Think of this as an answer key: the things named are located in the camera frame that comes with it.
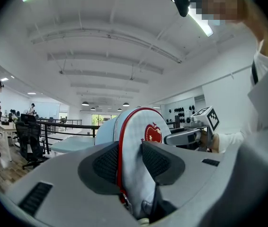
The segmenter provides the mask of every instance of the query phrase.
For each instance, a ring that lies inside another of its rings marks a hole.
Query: office chair
[[[22,117],[25,121],[17,122],[15,127],[19,137],[20,144],[20,154],[28,161],[27,164],[23,165],[22,168],[25,169],[27,166],[33,166],[35,168],[39,164],[47,160],[43,157],[43,147],[39,143],[40,136],[40,125],[35,121],[31,121],[32,118]],[[28,145],[32,149],[32,153],[29,153]]]
[[[9,119],[8,119],[8,122],[13,122],[13,120],[12,120],[12,113],[9,113]]]

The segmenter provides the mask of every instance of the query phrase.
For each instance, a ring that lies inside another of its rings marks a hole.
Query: white wall
[[[59,112],[67,113],[69,106],[50,97],[33,97],[31,103],[35,104],[35,111],[39,117],[59,119]]]
[[[220,125],[218,133],[236,133],[246,123],[253,106],[247,96],[251,88],[250,68],[203,86],[206,105],[212,105]]]
[[[179,113],[184,113],[184,117],[180,117],[180,119],[186,119],[187,117],[192,115],[192,111],[189,111],[189,107],[195,105],[195,101],[194,98],[187,98],[178,102],[173,102],[167,105],[164,105],[164,107],[162,107],[162,117],[164,118],[164,120],[167,122],[170,121],[170,119],[172,119],[172,121],[175,121],[175,115],[178,115]],[[184,108],[183,112],[174,112],[175,108]]]
[[[77,107],[69,106],[68,119],[81,119],[80,110]]]
[[[204,99],[195,101],[195,112],[205,107],[206,107],[206,103]]]
[[[59,118],[59,104],[35,101],[32,101],[31,103],[35,104],[34,110],[38,114],[38,117],[46,119],[49,119],[50,117],[53,117],[54,119]]]
[[[165,71],[161,80],[153,81],[144,90],[135,105],[159,102],[165,98],[189,92],[205,83],[230,75],[250,66],[256,51],[256,41],[246,33],[213,47],[178,68]]]
[[[167,99],[164,99],[162,101],[159,101],[157,102],[158,104],[170,104],[170,103],[174,103],[174,102],[177,102],[177,101],[181,101],[181,100],[184,100],[184,99],[187,99],[187,98],[190,98],[190,97],[195,97],[195,96],[199,96],[199,95],[202,95],[204,92],[202,90],[202,87],[198,87],[198,88],[195,88],[193,90],[190,90],[186,93],[182,93],[182,94],[179,94],[179,95],[176,95],[176,96],[173,96],[173,97],[170,97],[170,98],[167,98]]]
[[[11,109],[15,109],[16,112],[22,113],[24,110],[29,109],[31,103],[29,97],[24,97],[16,91],[5,86],[0,93],[1,111],[4,114],[5,110],[10,113]]]

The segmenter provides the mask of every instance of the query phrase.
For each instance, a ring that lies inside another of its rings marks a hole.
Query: ceiling
[[[22,80],[15,77],[13,74],[6,71],[2,66],[0,66],[0,79],[7,78],[8,80],[4,81],[3,84],[6,88],[9,88],[12,91],[16,91],[22,96],[27,98],[39,97],[39,98],[48,98],[46,95],[43,95],[41,92],[37,92],[31,86],[24,83]],[[35,95],[29,95],[28,93],[35,92]]]
[[[27,31],[23,39],[90,106],[131,104],[151,82],[186,66],[187,58],[239,33],[217,26],[207,37],[189,15],[179,15],[171,0],[28,0],[21,4],[19,20]]]

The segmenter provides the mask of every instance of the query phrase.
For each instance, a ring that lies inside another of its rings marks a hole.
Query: hand
[[[201,136],[200,136],[201,145],[200,145],[200,147],[206,148],[207,139],[208,139],[207,132],[201,131]],[[210,148],[212,149],[213,152],[216,152],[216,153],[219,152],[219,136],[218,136],[218,134],[214,134],[213,141],[212,141]]]

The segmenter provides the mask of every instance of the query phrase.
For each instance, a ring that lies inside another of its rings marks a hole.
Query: vent slot
[[[34,216],[52,187],[50,184],[38,183],[20,203],[19,207],[29,215]]]

